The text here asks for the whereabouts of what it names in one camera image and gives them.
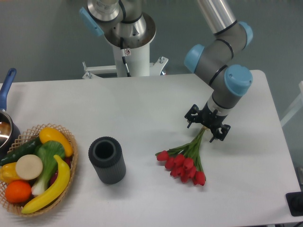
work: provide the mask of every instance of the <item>saucepan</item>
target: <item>saucepan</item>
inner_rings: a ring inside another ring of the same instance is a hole
[[[20,130],[6,113],[7,96],[17,70],[11,68],[0,90],[0,160],[7,154],[10,146],[20,135]]]

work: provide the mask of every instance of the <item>robotic arm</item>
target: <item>robotic arm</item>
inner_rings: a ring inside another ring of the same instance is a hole
[[[251,72],[240,65],[228,67],[226,63],[244,49],[253,33],[246,23],[237,22],[225,0],[198,0],[199,7],[216,40],[208,47],[194,46],[186,55],[184,64],[207,83],[214,92],[202,110],[196,105],[185,115],[191,123],[209,128],[214,139],[226,137],[230,126],[223,120],[252,84]]]
[[[230,129],[223,120],[253,80],[247,68],[240,65],[228,67],[226,63],[251,42],[253,33],[246,23],[237,22],[225,0],[197,2],[216,39],[208,47],[194,46],[187,53],[184,64],[214,92],[202,110],[193,105],[185,118],[189,122],[188,128],[193,122],[209,128],[213,134],[210,142],[214,139],[223,141]],[[136,76],[135,73],[149,75],[149,43],[156,28],[151,17],[142,13],[142,0],[88,0],[86,10],[82,8],[80,15],[91,32],[97,36],[104,34],[112,44],[118,76],[126,76],[125,71],[127,76],[129,71],[132,76]],[[123,54],[123,61],[116,57],[119,55],[117,49],[125,48],[133,49],[132,56],[128,58],[130,67]]]

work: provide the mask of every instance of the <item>green cucumber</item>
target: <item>green cucumber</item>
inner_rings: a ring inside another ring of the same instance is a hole
[[[36,147],[38,145],[42,144],[40,141],[39,136],[34,138],[33,140],[30,140],[13,151],[7,153],[7,155],[0,161],[0,166],[4,166],[5,164],[17,162],[19,158],[21,158],[24,155],[31,155],[34,153]]]

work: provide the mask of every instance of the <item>yellow banana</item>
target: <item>yellow banana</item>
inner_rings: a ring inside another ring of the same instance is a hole
[[[21,213],[30,214],[50,204],[58,198],[70,181],[71,172],[70,167],[64,162],[59,155],[53,156],[58,163],[58,177],[55,182],[41,195],[33,198],[22,209]]]

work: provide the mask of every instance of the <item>black cylinder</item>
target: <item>black cylinder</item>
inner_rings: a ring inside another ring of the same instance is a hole
[[[125,176],[122,148],[112,137],[96,139],[89,147],[89,160],[103,183],[114,184]]]

